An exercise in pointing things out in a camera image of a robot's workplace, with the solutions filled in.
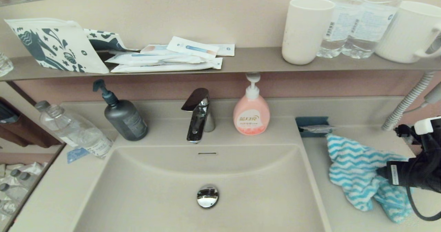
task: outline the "coiled hose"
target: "coiled hose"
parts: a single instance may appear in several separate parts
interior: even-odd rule
[[[392,130],[400,121],[403,113],[409,108],[410,105],[415,101],[415,99],[427,88],[435,71],[426,71],[422,75],[418,84],[412,88],[412,90],[406,95],[406,97],[398,104],[397,108],[388,116],[381,129],[385,131]]]

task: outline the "sink overflow slot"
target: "sink overflow slot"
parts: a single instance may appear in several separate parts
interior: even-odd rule
[[[198,155],[217,155],[217,152],[199,152]]]

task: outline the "pump nozzle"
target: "pump nozzle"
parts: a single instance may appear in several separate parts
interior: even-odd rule
[[[112,91],[107,90],[106,83],[103,79],[99,79],[93,82],[93,92],[97,92],[98,89],[101,89],[101,91],[103,92],[102,96],[107,104],[112,105],[119,101]]]
[[[249,72],[246,74],[247,79],[251,82],[251,85],[247,88],[246,96],[249,99],[257,99],[259,97],[259,88],[256,87],[256,82],[260,80],[259,72]]]

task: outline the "pink wall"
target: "pink wall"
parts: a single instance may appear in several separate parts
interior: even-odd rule
[[[418,82],[421,71],[324,71],[263,73],[258,83],[263,97],[339,97],[406,95]],[[243,73],[103,76],[107,87],[121,99],[186,99],[198,87],[205,87],[212,98],[239,98],[249,85]],[[92,92],[98,77],[51,78],[16,81],[35,101],[51,103],[102,101]],[[431,86],[441,81],[438,73]],[[414,122],[436,116],[440,107],[430,105],[409,114],[403,121]]]

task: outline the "blue tag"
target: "blue tag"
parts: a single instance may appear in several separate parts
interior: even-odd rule
[[[79,158],[88,155],[89,152],[87,150],[85,150],[84,148],[78,148],[78,149],[74,149],[72,151],[68,152],[68,164],[72,163],[76,160],[78,160]]]

